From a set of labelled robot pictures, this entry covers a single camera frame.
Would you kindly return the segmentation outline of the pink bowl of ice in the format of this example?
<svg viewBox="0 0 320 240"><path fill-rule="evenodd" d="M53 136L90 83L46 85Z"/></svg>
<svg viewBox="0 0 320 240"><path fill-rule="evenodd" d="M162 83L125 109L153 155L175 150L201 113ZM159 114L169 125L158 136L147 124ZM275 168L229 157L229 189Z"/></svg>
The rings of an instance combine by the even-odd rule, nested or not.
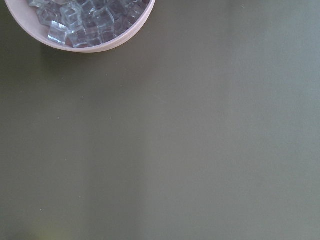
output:
<svg viewBox="0 0 320 240"><path fill-rule="evenodd" d="M114 38L113 40L92 47L72 48L67 45L63 46L48 39L47 27L39 23L35 11L28 6L25 0L5 1L5 4L14 20L33 39L53 49L84 54L109 51L128 42L144 26L153 10L155 3L156 2L154 0L151 0L143 14L133 24L133 26L131 26L131 28L129 28L126 32Z"/></svg>

